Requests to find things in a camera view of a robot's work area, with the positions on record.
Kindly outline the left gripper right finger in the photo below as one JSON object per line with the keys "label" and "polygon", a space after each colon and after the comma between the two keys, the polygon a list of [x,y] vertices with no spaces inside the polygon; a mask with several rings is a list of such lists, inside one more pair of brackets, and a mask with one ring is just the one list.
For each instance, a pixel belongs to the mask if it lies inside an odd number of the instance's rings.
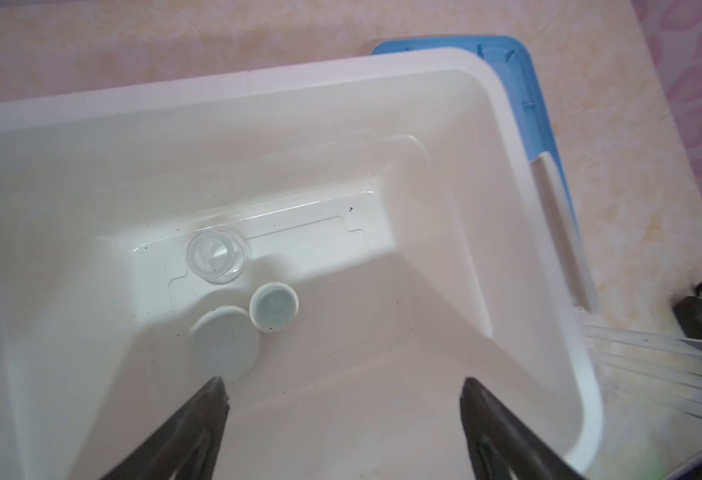
{"label": "left gripper right finger", "polygon": [[460,415],[477,479],[580,479],[479,380],[465,379]]}

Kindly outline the white plastic bin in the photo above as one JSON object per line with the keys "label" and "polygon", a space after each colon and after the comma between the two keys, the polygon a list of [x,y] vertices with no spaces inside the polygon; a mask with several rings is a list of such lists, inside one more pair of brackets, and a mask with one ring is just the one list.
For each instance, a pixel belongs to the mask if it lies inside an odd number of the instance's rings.
{"label": "white plastic bin", "polygon": [[[217,285],[186,249],[235,232]],[[214,376],[188,331],[299,312],[224,382],[219,479],[468,479],[484,383],[579,473],[603,403],[595,292],[551,155],[456,48],[0,103],[0,479],[96,479]]]}

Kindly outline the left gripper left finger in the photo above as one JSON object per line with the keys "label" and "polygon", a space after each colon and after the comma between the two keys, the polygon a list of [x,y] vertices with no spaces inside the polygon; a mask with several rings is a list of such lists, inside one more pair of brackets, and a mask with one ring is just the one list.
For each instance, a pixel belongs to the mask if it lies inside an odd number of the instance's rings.
{"label": "left gripper left finger", "polygon": [[225,384],[210,379],[106,479],[210,479],[230,411]]}

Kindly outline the small white ceramic dish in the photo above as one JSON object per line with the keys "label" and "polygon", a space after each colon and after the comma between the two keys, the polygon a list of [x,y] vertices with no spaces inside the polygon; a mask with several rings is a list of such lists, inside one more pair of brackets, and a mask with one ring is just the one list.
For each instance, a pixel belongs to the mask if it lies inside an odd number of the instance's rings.
{"label": "small white ceramic dish", "polygon": [[285,330],[299,312],[295,290],[282,282],[269,282],[258,287],[249,302],[253,325],[263,333]]}

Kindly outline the clear glass beaker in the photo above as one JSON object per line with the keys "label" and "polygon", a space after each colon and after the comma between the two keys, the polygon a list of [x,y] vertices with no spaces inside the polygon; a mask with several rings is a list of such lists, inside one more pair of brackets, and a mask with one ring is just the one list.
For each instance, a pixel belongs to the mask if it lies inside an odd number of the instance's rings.
{"label": "clear glass beaker", "polygon": [[245,270],[250,249],[238,234],[208,230],[196,235],[186,249],[186,263],[199,278],[217,285],[230,283]]}

